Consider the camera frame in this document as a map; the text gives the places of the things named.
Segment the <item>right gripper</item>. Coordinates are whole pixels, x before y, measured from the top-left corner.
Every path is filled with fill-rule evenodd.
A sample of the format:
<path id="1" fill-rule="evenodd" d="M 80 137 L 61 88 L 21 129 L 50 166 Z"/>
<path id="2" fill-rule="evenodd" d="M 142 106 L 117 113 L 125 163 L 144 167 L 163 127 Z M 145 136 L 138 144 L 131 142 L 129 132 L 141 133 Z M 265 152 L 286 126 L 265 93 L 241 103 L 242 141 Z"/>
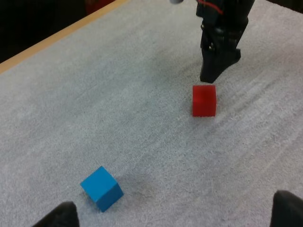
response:
<path id="1" fill-rule="evenodd" d="M 237 45 L 248 24 L 248 14 L 253 0 L 198 0 L 196 15 L 203 19 L 206 30 L 215 49 L 226 49 L 219 53 L 202 49 L 203 63 L 200 81 L 214 83 L 230 66 L 241 58 Z"/>

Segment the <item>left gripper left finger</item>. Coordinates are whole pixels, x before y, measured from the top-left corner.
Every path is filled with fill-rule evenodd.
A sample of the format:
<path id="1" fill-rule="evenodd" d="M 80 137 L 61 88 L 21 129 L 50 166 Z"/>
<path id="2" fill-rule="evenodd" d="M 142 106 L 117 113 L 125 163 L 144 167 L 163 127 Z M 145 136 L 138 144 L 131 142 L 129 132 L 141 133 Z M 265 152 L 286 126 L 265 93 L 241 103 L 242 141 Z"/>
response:
<path id="1" fill-rule="evenodd" d="M 72 201 L 65 201 L 33 225 L 34 227 L 79 227 L 77 207 Z"/>

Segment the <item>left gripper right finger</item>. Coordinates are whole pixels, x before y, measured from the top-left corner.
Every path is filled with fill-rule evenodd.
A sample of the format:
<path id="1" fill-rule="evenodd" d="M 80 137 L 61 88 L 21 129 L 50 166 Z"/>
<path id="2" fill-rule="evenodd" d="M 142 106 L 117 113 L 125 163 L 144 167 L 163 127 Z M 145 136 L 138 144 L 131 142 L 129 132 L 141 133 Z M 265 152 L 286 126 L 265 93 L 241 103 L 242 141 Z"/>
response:
<path id="1" fill-rule="evenodd" d="M 271 226 L 302 227 L 303 200 L 289 191 L 276 191 L 273 196 Z"/>

